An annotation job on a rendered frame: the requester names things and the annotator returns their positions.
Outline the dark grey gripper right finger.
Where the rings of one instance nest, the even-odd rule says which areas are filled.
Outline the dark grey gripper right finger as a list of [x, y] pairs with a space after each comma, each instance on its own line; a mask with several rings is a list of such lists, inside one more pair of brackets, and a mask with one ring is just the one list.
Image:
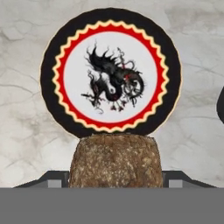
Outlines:
[[182, 171], [162, 171], [163, 187], [166, 188], [214, 188], [213, 185], [195, 180]]

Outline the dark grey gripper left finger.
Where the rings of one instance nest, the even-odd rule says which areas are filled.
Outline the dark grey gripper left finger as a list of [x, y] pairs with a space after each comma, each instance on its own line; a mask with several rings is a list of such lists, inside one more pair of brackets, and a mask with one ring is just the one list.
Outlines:
[[47, 171], [39, 179], [18, 185], [17, 188], [68, 188], [69, 171]]

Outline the brown bread loaf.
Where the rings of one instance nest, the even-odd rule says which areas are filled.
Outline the brown bread loaf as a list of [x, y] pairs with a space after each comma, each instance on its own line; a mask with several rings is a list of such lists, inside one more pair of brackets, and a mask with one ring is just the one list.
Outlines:
[[83, 137], [73, 154], [68, 185], [161, 188], [158, 144], [153, 137], [133, 134]]

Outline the dark avocado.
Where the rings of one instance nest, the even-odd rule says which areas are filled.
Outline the dark avocado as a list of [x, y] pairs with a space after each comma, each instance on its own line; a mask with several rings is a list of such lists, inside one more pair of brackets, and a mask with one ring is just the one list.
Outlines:
[[216, 111], [218, 117], [224, 123], [224, 87], [220, 91], [220, 95], [216, 103]]

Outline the black red dragon plate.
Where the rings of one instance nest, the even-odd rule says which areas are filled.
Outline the black red dragon plate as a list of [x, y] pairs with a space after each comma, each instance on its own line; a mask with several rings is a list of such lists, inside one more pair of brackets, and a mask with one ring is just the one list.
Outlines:
[[149, 135], [177, 105], [179, 53], [167, 33], [131, 10], [95, 9], [64, 24], [40, 66], [45, 105], [78, 137]]

